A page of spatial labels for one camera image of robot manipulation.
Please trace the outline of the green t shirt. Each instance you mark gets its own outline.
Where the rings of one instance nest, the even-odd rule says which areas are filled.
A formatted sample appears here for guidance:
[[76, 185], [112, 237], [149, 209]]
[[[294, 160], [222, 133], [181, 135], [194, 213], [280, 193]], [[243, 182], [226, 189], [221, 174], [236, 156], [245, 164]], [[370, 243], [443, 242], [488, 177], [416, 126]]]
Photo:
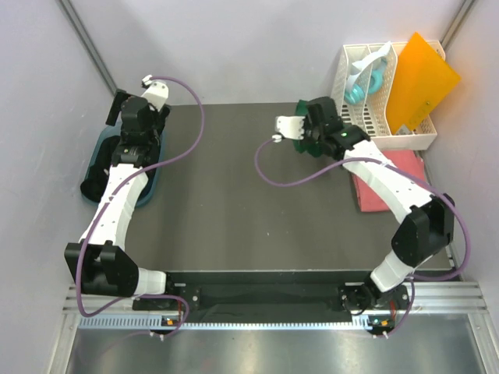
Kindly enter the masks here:
[[[305, 100], [298, 101], [295, 109], [295, 115], [297, 116], [307, 115]], [[318, 143], [309, 143], [305, 140], [293, 140], [293, 146], [295, 150], [300, 154], [308, 153], [309, 155], [315, 158], [318, 158], [323, 154], [320, 145]]]

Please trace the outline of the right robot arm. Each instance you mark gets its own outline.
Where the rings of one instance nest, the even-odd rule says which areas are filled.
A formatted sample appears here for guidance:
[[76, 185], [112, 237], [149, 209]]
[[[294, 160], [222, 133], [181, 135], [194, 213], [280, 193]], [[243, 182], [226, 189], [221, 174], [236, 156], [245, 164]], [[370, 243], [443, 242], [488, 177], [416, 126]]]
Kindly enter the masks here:
[[399, 227], [391, 251], [361, 287], [366, 303], [379, 309], [392, 299], [392, 291], [454, 238], [451, 201], [424, 189], [422, 182], [404, 176], [357, 125], [346, 125], [330, 97], [304, 103], [303, 142], [366, 183], [394, 214]]

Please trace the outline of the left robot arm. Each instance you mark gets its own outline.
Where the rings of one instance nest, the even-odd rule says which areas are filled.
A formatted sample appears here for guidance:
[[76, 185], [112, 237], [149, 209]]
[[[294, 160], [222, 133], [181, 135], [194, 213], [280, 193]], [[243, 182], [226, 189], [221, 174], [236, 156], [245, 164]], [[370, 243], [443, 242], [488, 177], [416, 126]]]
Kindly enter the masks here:
[[77, 243], [69, 243], [65, 261], [80, 291], [87, 295], [132, 297], [150, 294], [160, 309], [172, 307], [176, 289], [166, 273], [138, 267], [125, 252], [126, 232], [143, 190], [151, 190], [154, 171], [145, 168], [161, 156], [162, 132], [170, 109], [168, 88], [155, 81], [140, 95], [118, 90], [106, 120], [119, 123], [110, 154], [95, 161], [86, 185], [100, 197], [97, 212]]

